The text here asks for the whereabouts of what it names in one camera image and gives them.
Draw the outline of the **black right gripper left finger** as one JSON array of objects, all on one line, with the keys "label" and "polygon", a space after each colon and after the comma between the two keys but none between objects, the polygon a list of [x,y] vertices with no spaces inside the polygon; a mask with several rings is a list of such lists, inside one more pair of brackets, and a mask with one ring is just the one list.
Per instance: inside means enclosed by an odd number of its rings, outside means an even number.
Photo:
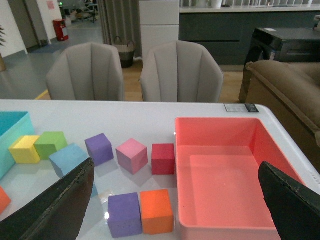
[{"label": "black right gripper left finger", "polygon": [[2,220],[2,240],[75,240],[93,191],[95,164],[86,159],[75,169]]}]

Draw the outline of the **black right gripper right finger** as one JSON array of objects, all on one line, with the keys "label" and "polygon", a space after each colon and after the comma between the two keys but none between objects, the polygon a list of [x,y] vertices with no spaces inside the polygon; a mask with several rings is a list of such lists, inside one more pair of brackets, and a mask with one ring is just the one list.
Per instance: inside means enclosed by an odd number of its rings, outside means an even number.
[{"label": "black right gripper right finger", "polygon": [[282,240],[320,238],[320,195],[267,161],[258,169],[264,201]]}]

